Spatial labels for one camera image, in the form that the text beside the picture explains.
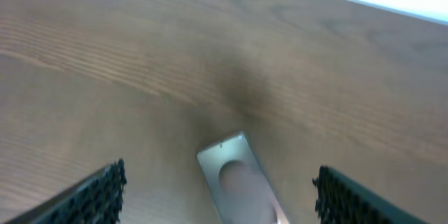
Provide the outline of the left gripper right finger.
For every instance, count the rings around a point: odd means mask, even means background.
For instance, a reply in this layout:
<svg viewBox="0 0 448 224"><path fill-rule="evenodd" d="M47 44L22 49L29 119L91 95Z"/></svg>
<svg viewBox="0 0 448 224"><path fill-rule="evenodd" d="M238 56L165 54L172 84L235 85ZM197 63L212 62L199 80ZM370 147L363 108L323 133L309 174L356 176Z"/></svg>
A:
<svg viewBox="0 0 448 224"><path fill-rule="evenodd" d="M315 212L324 224L424 224L425 222L329 166L312 180Z"/></svg>

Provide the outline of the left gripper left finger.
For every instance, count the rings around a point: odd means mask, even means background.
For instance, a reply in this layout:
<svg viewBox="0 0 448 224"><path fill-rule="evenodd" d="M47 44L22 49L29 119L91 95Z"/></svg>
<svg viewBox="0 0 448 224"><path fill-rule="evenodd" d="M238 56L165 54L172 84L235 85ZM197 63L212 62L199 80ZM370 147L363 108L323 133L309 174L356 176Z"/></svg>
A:
<svg viewBox="0 0 448 224"><path fill-rule="evenodd" d="M6 224L116 224L126 184L125 163L119 159Z"/></svg>

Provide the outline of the bronze Galaxy smartphone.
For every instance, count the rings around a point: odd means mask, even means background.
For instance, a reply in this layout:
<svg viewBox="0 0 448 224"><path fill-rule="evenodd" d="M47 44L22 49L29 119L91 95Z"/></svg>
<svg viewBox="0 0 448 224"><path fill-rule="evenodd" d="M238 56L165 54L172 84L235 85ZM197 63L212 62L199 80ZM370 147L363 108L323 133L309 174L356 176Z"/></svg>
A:
<svg viewBox="0 0 448 224"><path fill-rule="evenodd" d="M243 132L200 150L197 161L223 223L289 223Z"/></svg>

